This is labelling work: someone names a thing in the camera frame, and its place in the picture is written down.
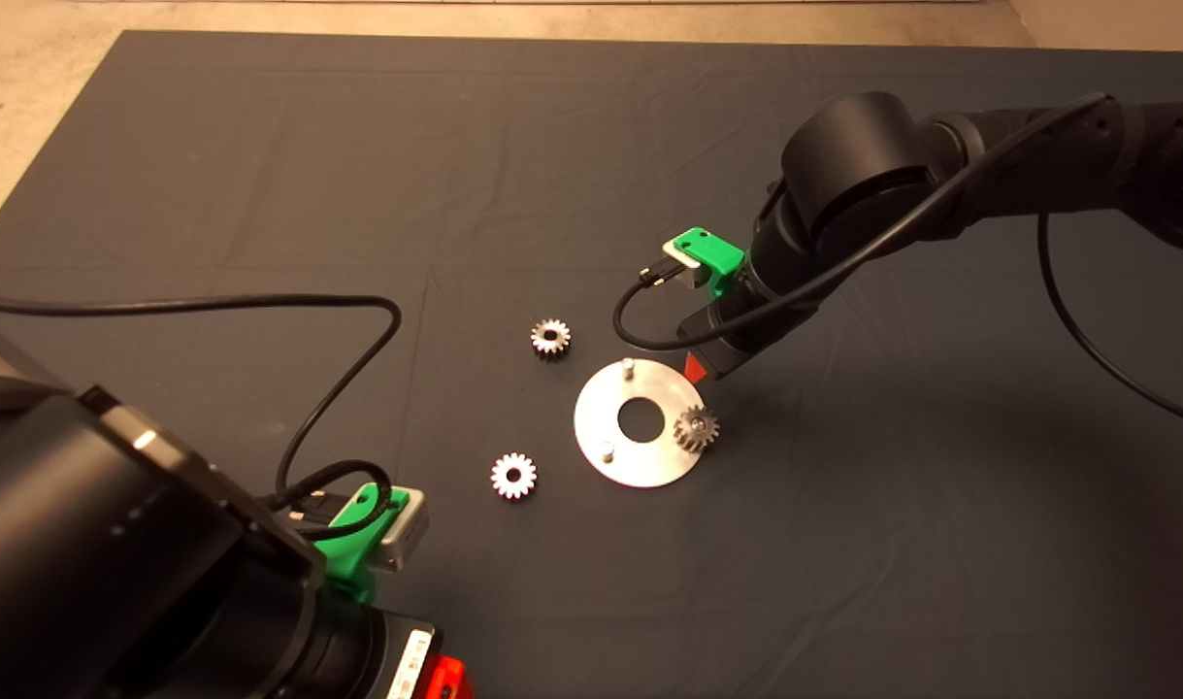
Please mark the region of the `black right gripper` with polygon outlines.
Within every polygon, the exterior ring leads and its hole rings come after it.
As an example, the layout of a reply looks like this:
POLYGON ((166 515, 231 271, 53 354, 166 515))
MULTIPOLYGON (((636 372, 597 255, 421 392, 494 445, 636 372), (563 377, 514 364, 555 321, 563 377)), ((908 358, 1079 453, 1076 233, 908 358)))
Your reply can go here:
MULTIPOLYGON (((746 276, 735 279, 723 295, 709 302, 696 313, 689 315, 678 325, 678 337, 689 341, 696 335, 707 334, 716 328, 745 313, 767 305, 770 298, 759 291, 746 276)), ((689 349, 683 364, 683 377, 689 383, 702 383, 706 378, 719 381, 737 371, 755 355, 764 352, 796 326, 817 313, 821 300, 804 300, 755 321, 742 330, 709 339, 689 349)))

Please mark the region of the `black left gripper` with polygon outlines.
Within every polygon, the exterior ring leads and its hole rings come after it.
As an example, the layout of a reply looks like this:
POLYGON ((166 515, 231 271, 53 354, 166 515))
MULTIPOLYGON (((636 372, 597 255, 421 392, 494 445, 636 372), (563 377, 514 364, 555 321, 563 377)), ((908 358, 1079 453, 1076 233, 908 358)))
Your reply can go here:
POLYGON ((416 616, 327 600, 313 636, 316 698, 473 699, 467 665, 439 655, 444 633, 416 616))

